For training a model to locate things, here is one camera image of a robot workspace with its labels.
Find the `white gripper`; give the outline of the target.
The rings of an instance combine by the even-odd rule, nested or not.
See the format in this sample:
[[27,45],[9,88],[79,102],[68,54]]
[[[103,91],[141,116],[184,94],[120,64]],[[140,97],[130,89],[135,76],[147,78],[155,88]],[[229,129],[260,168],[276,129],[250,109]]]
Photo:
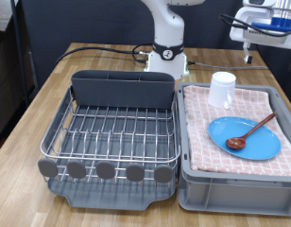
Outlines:
[[243,43],[246,64],[252,63],[251,44],[291,49],[291,6],[243,6],[230,19],[230,37]]

